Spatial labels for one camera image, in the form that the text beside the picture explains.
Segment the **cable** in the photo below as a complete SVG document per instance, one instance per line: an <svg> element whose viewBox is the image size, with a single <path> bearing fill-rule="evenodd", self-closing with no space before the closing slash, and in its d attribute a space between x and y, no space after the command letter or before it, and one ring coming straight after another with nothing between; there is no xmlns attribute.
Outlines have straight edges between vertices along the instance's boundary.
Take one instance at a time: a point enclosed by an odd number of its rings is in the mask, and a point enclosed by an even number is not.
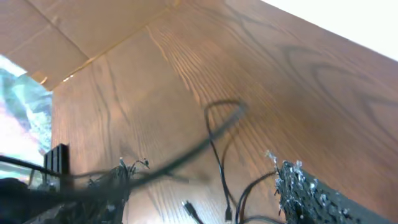
<svg viewBox="0 0 398 224"><path fill-rule="evenodd" d="M243 222L241 222L241 224L249 223L251 221L261 221L261 222L266 222L266 223L281 224L281 222L278 222L276 220L273 220L273 219L271 219L269 217L265 217L265 216L262 216L262 215L255 215L255 216L252 216L252 217L248 217L245 220L243 220Z"/></svg>
<svg viewBox="0 0 398 224"><path fill-rule="evenodd" d="M48 170L45 169L41 166L35 165L35 164L31 164L29 162L24 162L22 160L19 159L14 159L14 158L10 158L10 157L6 157L6 156L0 156L0 162L7 162L9 164L14 164L17 166L21 166L21 167L26 167L32 170L37 170L43 174L48 174L48 175L52 175L54 177L59 177L59 178L65 178L65 179L78 179L78 178L82 178L82 177L87 177L87 176L91 176L91 175L102 175L102 174L106 174L109 172L109 170L97 170L97 171L93 171L93 172L87 172L84 174L77 174L77 175L70 175L70 174L59 174L57 172L54 172L52 170Z"/></svg>
<svg viewBox="0 0 398 224"><path fill-rule="evenodd" d="M244 220L239 221L239 213L241 212L242 201L244 200L245 197L247 197L247 196L249 195L249 192L251 191L251 189L252 189L256 184L258 184L259 182L261 182L262 180L265 180L266 178L268 178L268 177L270 177L270 176L272 176L272 175L274 175L274 174L276 174L276 170L275 170L275 171L272 171L272 172L269 172L269 173L266 173L265 175L261 176L260 178L256 179L255 181L251 182L251 183L244 189L244 191L243 191L241 197L239 198L239 202L238 202L238 204L237 204L237 206L236 206L236 213L235 213L235 221L234 221L234 224L242 224L242 223L245 223Z"/></svg>
<svg viewBox="0 0 398 224"><path fill-rule="evenodd" d="M94 189L84 189L84 190L73 190L73 191L64 191L64 192L43 192L38 190L30 190L28 194L18 194L18 192L3 189L0 192L2 195L5 195L10 198L29 198L31 200L41 200L45 198L47 201L51 202L74 202L74 201L82 201L82 200L95 200L96 198L109 197L114 198L120 196L125 190L134 190L139 188L142 185L148 184L150 182L155 181L159 177L164 175L168 175L173 170L181 167L182 165L188 163L196 156L198 156L201 152L203 152L207 146L210 144L210 141L214 141L215 139L220 138L227 129L232 127L240 117L244 114L244 110L246 109L246 105L242 102L239 102L238 109L236 109L218 129L212 132L212 135L207 139L203 140L201 143L189 149L185 154L182 154L177 159L172 162L169 162L167 165L161 167L149 175L144 176L138 180L130 180L126 185L120 185L117 187L98 187ZM53 174L53 172L47 172L47 170L42 167L38 167L38 170L43 171L43 173Z"/></svg>
<svg viewBox="0 0 398 224"><path fill-rule="evenodd" d="M214 141L211 138L213 133L210 128L209 110L214 106L239 105L239 104L240 104L240 102L238 100L219 100L219 101L214 101L214 102L206 105L205 111L204 111L206 128L207 128L208 135L211 139L210 145L211 145L211 148L213 149L214 155L216 157L216 160L218 163L218 169L219 169L220 177L221 177L221 183L223 184L224 196L225 196L225 200L226 200L226 210L225 210L225 221L226 222L230 222L232 220L232 210L231 210L231 204L229 202L230 192L229 192L228 186L226 184L226 180L225 180L224 167L221 164L220 157L218 156L216 146L214 144Z"/></svg>

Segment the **usb connector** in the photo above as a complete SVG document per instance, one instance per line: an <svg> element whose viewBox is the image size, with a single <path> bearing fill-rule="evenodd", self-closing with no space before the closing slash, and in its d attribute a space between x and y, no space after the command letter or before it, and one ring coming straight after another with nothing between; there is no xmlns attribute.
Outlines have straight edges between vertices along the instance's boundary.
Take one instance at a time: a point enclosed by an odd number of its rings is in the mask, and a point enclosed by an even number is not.
<svg viewBox="0 0 398 224"><path fill-rule="evenodd" d="M197 211L189 201L182 202L182 205L184 206L184 209L188 213L188 215L191 216L196 221L197 224L203 224L203 222L200 220L197 214Z"/></svg>
<svg viewBox="0 0 398 224"><path fill-rule="evenodd" d="M225 210L225 223L230 224L232 223L232 211L231 207L227 207Z"/></svg>

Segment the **cardboard box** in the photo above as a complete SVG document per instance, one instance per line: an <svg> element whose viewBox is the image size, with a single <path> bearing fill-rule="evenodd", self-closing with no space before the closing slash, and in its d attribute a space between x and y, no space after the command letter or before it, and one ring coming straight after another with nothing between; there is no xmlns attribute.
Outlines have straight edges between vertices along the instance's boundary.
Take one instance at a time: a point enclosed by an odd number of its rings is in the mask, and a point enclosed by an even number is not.
<svg viewBox="0 0 398 224"><path fill-rule="evenodd" d="M156 18L165 0L27 0L89 58Z"/></svg>
<svg viewBox="0 0 398 224"><path fill-rule="evenodd" d="M1 54L27 70L28 75L39 72L47 77L43 86L48 90L88 60L29 2L6 0L1 8Z"/></svg>

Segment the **wooden table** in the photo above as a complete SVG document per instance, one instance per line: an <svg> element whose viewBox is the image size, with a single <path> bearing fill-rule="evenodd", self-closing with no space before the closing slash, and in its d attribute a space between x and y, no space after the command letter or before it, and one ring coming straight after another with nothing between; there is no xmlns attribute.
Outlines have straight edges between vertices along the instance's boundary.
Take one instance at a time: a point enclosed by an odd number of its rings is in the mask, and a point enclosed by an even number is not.
<svg viewBox="0 0 398 224"><path fill-rule="evenodd" d="M249 111L218 142L234 197L272 169L264 156L303 168L398 222L398 63L258 0L183 1L53 92L53 141L70 144L74 173L148 158L153 168L206 136L203 105L240 98ZM220 123L232 108L213 112ZM133 192L125 223L223 223L213 154ZM269 179L246 214L278 215Z"/></svg>

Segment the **wood grain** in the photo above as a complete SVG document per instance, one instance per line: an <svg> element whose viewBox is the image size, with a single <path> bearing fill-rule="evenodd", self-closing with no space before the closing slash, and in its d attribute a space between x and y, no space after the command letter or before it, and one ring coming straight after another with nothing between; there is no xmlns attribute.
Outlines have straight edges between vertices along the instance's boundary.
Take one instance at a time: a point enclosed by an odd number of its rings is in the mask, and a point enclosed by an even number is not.
<svg viewBox="0 0 398 224"><path fill-rule="evenodd" d="M235 133L225 159L235 197L272 168L271 150L396 222L396 71L396 62L257 0L185 1L55 89L52 144L70 143L74 172L119 156L156 167L205 136L200 106L241 98L246 117L218 142L222 150ZM213 122L230 110L214 110ZM126 221L193 223L180 206L190 200L205 223L222 223L213 155L181 173L197 184L163 180L134 193ZM273 185L255 189L248 215L277 218Z"/></svg>

